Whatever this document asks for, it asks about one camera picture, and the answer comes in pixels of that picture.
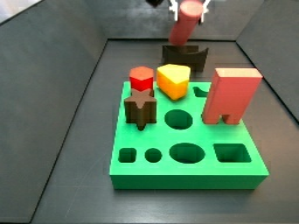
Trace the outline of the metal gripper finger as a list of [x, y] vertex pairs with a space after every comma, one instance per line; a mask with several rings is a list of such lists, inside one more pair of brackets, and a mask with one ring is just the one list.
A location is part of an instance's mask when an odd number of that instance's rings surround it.
[[178, 20], [179, 19], [179, 4], [178, 4], [178, 1], [176, 0], [168, 0], [168, 1], [170, 1], [168, 9], [174, 14], [174, 20]]
[[210, 9], [208, 9], [208, 5], [210, 5], [210, 3], [211, 3], [211, 0], [204, 0], [204, 2], [203, 2], [203, 5], [202, 5], [202, 7], [203, 7], [203, 12], [202, 12], [202, 14], [200, 14], [199, 25], [203, 24], [203, 22], [204, 22], [204, 16], [206, 16], [206, 14], [210, 12]]

